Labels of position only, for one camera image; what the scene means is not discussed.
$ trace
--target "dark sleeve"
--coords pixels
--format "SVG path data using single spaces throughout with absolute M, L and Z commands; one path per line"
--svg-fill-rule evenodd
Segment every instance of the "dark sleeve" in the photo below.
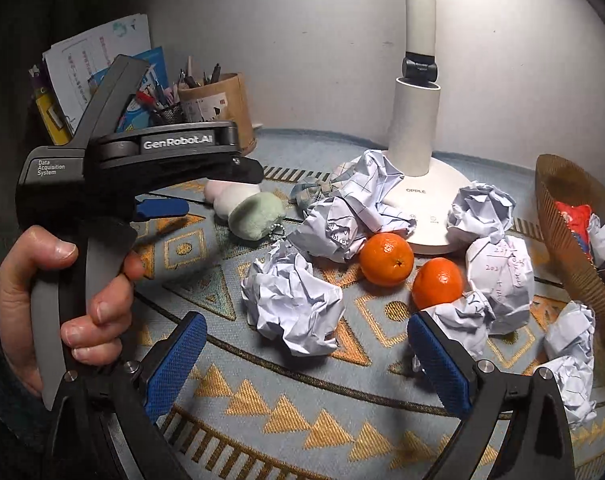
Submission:
M 13 374 L 0 347 L 0 479 L 40 478 L 51 414 Z

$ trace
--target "human hand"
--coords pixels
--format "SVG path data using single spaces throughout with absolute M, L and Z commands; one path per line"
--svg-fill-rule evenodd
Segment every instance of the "human hand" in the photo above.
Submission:
M 65 269 L 78 257 L 74 244 L 58 240 L 40 226 L 32 226 L 16 241 L 0 266 L 0 343 L 12 371 L 25 387 L 40 396 L 42 379 L 36 363 L 31 329 L 30 290 L 38 269 Z M 60 327 L 62 341 L 74 359 L 100 366 L 116 360 L 119 339 L 132 322 L 133 280 L 144 273 L 140 257 L 130 252 L 122 273 L 92 298 L 87 314 Z

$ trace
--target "brown woven basket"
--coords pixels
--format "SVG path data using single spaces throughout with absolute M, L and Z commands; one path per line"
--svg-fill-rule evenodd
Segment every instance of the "brown woven basket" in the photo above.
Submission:
M 535 192 L 543 239 L 563 285 L 573 300 L 594 309 L 596 327 L 605 340 L 605 284 L 555 204 L 556 200 L 573 206 L 589 204 L 605 223 L 605 187 L 570 160 L 541 155 L 536 161 Z

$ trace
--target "crumpled white paper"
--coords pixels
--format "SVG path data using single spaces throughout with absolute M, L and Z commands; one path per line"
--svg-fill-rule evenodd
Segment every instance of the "crumpled white paper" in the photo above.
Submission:
M 247 323 L 265 337 L 282 337 L 295 356 L 326 355 L 337 347 L 336 330 L 345 307 L 342 289 L 313 275 L 298 251 L 280 240 L 265 263 L 255 260 L 240 283 Z
M 416 220 L 408 213 L 382 203 L 403 179 L 382 152 L 367 150 L 342 176 L 336 196 L 318 202 L 288 236 L 299 250 L 342 263 L 358 253 L 372 232 L 407 237 L 415 229 Z
M 534 269 L 525 241 L 505 236 L 498 243 L 490 237 L 471 244 L 465 256 L 467 281 L 489 300 L 496 320 L 490 334 L 507 334 L 529 321 L 534 299 Z
M 449 338 L 458 341 L 469 355 L 478 360 L 483 356 L 494 312 L 487 298 L 477 290 L 465 292 L 452 303 L 430 306 L 424 310 Z M 420 361 L 414 356 L 412 368 L 420 370 Z
M 542 366 L 553 372 L 571 428 L 596 417 L 596 402 L 589 400 L 594 381 L 595 326 L 593 311 L 580 301 L 571 301 L 550 325 L 543 341 L 551 361 Z
M 496 244 L 513 224 L 515 205 L 516 201 L 496 186 L 474 180 L 469 186 L 461 187 L 454 198 L 447 230 L 465 242 L 489 237 L 491 243 Z
M 592 214 L 587 228 L 594 264 L 599 269 L 605 263 L 605 225 L 601 226 L 598 215 Z

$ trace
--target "blue book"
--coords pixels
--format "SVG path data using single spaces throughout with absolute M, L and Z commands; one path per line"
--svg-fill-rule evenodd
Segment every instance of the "blue book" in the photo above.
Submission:
M 163 86 L 163 88 L 169 87 L 169 80 L 167 79 L 167 68 L 165 67 L 165 58 L 162 54 L 162 47 L 152 48 L 151 50 L 147 50 L 146 52 L 141 52 L 137 54 L 139 59 L 146 59 L 150 63 L 149 70 L 142 78 L 142 83 L 140 84 L 140 91 L 144 92 L 148 89 L 147 93 L 150 95 L 155 94 L 155 85 L 153 83 L 154 78 L 158 80 L 158 82 Z M 102 78 L 105 76 L 106 71 L 101 70 L 100 72 L 96 72 L 89 79 L 89 88 L 91 92 L 95 92 L 95 89 L 98 88 L 98 85 L 102 81 Z M 141 128 L 147 128 L 150 126 L 149 122 L 149 112 L 146 110 L 144 106 L 142 106 L 136 99 L 132 99 L 125 110 L 124 114 L 118 121 L 118 127 L 116 128 L 116 132 L 126 132 L 129 130 L 139 130 Z

